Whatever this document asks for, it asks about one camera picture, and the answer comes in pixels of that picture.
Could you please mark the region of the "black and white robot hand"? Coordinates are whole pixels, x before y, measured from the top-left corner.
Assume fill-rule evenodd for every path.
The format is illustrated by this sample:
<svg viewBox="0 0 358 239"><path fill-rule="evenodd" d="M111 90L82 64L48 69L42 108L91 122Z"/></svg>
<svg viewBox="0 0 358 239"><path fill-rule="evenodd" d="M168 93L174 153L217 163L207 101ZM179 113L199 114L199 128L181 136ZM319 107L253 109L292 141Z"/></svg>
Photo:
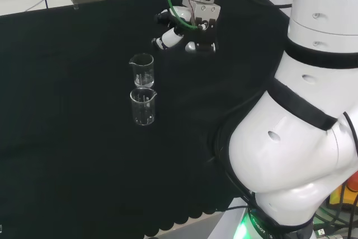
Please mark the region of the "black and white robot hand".
<svg viewBox="0 0 358 239"><path fill-rule="evenodd" d="M192 7L193 10L185 6L174 6L156 15L159 24L167 24L169 27L162 36L152 40L156 49L167 50L187 37L187 52L216 51L216 23L220 6L195 2Z"/></svg>

